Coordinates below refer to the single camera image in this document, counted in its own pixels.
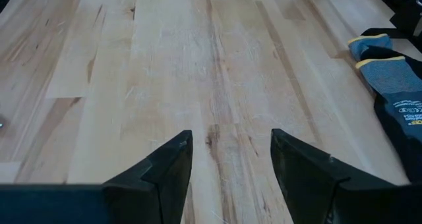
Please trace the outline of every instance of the wooden workbench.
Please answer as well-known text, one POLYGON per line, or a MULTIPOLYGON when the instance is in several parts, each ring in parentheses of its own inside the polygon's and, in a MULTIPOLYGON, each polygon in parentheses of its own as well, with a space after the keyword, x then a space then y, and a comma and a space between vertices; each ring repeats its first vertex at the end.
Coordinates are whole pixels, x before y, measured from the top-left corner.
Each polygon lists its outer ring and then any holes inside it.
POLYGON ((291 223, 281 128, 405 184, 347 49, 391 16, 380 0, 11 0, 0 182, 104 182, 191 129, 183 223, 291 223))

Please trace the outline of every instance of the yellow sock trim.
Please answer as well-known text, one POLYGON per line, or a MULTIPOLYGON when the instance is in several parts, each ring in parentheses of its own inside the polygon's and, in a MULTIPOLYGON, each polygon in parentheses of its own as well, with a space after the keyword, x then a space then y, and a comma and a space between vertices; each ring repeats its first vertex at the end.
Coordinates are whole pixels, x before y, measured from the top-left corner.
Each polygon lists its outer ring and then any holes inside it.
POLYGON ((353 43, 353 42, 355 42, 357 40, 362 40, 362 39, 377 39, 377 38, 381 38, 381 37, 384 37, 384 36, 387 36, 387 34, 379 34, 379 35, 376 35, 376 36, 359 36, 357 38, 354 38, 354 39, 349 40, 347 42, 347 44, 349 45, 349 44, 351 44, 351 43, 353 43))
POLYGON ((366 65, 366 64, 373 62, 373 61, 394 61, 394 60, 398 61, 398 60, 404 60, 404 59, 405 59, 404 56, 392 57, 392 58, 387 58, 387 59, 365 59, 365 60, 362 60, 360 62, 357 62, 356 68, 360 69, 363 65, 366 65))

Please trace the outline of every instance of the wood grain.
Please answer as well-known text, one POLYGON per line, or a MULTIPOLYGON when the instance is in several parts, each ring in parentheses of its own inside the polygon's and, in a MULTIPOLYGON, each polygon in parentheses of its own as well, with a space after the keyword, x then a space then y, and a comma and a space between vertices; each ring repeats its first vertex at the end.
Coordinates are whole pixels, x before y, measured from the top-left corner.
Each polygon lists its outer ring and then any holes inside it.
POLYGON ((104 182, 191 129, 182 223, 292 223, 270 159, 281 128, 406 184, 347 50, 391 15, 379 0, 11 0, 0 182, 104 182))

